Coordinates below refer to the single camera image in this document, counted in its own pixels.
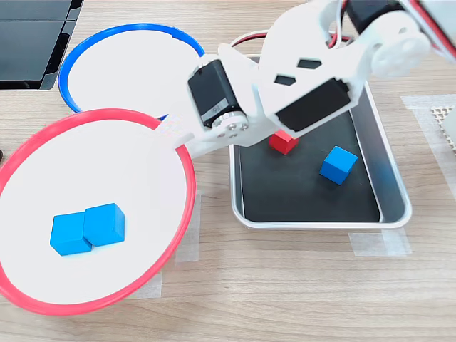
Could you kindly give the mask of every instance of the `wooden table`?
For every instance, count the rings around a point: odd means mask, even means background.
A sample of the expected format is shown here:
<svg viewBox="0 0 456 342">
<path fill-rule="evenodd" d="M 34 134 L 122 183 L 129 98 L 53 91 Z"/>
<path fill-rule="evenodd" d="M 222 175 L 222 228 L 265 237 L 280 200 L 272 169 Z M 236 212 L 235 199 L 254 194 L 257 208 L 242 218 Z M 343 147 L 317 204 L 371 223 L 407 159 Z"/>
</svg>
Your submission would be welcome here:
<svg viewBox="0 0 456 342">
<path fill-rule="evenodd" d="M 218 43 L 267 29 L 297 4 L 86 0 L 70 49 L 107 27 L 149 21 L 177 26 L 215 52 Z M 455 80 L 456 68 L 433 56 L 407 77 L 370 82 L 413 203 L 406 227 L 412 254 L 354 256 L 347 232 L 245 229 L 231 211 L 222 149 L 195 161 L 203 191 L 200 258 L 165 267 L 162 298 L 127 299 L 70 318 L 37 316 L 2 298 L 0 341 L 456 341 L 456 202 L 400 99 L 456 93 Z M 7 156 L 70 112 L 57 87 L 2 91 L 0 104 Z"/>
</svg>

